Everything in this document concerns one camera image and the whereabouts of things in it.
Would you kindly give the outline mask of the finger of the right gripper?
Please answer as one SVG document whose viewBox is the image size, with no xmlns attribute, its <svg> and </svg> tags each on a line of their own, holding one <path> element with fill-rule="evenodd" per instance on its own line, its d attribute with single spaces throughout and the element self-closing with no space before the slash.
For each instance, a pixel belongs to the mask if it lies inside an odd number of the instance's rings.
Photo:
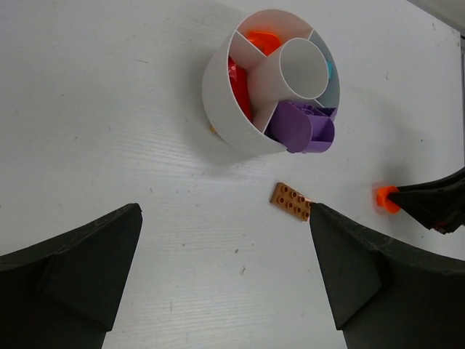
<svg viewBox="0 0 465 349">
<path fill-rule="evenodd" d="M 425 228 L 453 233 L 464 225 L 464 169 L 432 182 L 387 188 L 387 211 L 403 210 Z"/>
</svg>

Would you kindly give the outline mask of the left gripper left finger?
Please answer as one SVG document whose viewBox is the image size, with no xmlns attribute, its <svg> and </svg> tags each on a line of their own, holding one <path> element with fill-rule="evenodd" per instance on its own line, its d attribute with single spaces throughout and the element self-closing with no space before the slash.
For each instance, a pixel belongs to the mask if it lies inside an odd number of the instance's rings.
<svg viewBox="0 0 465 349">
<path fill-rule="evenodd" d="M 141 229 L 139 204 L 127 204 L 1 256 L 1 347 L 101 348 Z"/>
</svg>

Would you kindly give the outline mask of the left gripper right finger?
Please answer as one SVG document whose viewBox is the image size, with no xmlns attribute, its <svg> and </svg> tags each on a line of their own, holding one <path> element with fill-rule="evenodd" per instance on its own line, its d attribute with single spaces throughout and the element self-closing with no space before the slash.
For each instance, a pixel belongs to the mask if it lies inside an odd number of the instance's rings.
<svg viewBox="0 0 465 349">
<path fill-rule="evenodd" d="M 314 203 L 310 229 L 348 348 L 463 348 L 464 261 L 419 249 Z"/>
</svg>

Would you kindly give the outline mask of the orange round lego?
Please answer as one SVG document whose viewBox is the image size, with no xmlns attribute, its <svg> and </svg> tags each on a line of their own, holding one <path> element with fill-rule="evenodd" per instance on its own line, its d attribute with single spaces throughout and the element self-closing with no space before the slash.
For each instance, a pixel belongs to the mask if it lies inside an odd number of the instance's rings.
<svg viewBox="0 0 465 349">
<path fill-rule="evenodd" d="M 397 214 L 401 208 L 389 199 L 389 194 L 398 193 L 395 186 L 384 186 L 376 189 L 376 205 L 390 214 Z"/>
</svg>

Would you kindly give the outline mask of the tan lego plate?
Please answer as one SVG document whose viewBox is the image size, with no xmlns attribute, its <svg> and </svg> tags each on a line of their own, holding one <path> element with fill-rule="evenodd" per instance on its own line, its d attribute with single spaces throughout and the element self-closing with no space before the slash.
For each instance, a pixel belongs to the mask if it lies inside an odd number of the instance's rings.
<svg viewBox="0 0 465 349">
<path fill-rule="evenodd" d="M 312 201 L 283 182 L 276 183 L 270 203 L 302 222 L 310 221 Z"/>
</svg>

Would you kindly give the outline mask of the purple printed lego brick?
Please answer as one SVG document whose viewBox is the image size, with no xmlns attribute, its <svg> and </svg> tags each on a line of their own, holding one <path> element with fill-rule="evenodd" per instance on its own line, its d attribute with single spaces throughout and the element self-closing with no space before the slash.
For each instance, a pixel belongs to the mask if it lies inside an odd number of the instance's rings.
<svg viewBox="0 0 465 349">
<path fill-rule="evenodd" d="M 323 153 L 335 138 L 336 108 L 281 101 L 265 134 L 286 147 L 289 153 Z"/>
</svg>

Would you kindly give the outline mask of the teal lego brick pair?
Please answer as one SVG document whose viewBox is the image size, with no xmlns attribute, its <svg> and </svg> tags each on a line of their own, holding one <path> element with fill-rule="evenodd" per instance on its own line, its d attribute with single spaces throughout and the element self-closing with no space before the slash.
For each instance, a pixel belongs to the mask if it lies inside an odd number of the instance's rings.
<svg viewBox="0 0 465 349">
<path fill-rule="evenodd" d="M 326 62 L 326 65 L 327 65 L 327 68 L 328 68 L 328 78 L 329 78 L 329 79 L 332 79 L 332 75 L 333 75 L 333 63 L 330 62 L 330 61 L 327 61 L 327 62 Z"/>
</svg>

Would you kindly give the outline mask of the white round divided container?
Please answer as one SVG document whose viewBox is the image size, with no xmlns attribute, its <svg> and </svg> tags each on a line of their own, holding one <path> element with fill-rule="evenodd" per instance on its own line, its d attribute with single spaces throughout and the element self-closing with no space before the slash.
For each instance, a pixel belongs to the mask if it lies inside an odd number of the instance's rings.
<svg viewBox="0 0 465 349">
<path fill-rule="evenodd" d="M 249 31 L 274 33 L 282 45 L 265 56 L 246 38 Z M 247 72 L 252 121 L 233 94 L 228 57 Z M 333 63 L 332 79 L 327 61 Z M 287 151 L 265 134 L 279 102 L 338 111 L 340 93 L 336 62 L 323 38 L 305 20 L 279 9 L 265 9 L 244 19 L 213 54 L 202 81 L 203 106 L 217 134 L 230 146 L 257 156 Z"/>
</svg>

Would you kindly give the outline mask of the orange round lego dish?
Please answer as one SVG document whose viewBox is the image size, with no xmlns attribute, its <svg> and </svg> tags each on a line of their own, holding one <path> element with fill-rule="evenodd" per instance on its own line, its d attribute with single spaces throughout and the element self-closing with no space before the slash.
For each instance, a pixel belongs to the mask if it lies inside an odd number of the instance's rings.
<svg viewBox="0 0 465 349">
<path fill-rule="evenodd" d="M 277 35 L 266 31 L 249 31 L 246 38 L 265 56 L 271 55 L 282 45 Z"/>
</svg>

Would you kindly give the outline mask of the red lego brick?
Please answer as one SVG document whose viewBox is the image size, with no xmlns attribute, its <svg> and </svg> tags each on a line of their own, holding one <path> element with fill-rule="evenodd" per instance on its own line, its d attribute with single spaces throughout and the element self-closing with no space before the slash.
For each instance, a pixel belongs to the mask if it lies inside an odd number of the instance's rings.
<svg viewBox="0 0 465 349">
<path fill-rule="evenodd" d="M 244 68 L 228 57 L 228 75 L 232 92 L 240 109 L 249 121 L 252 121 L 250 97 L 248 93 L 247 72 Z"/>
</svg>

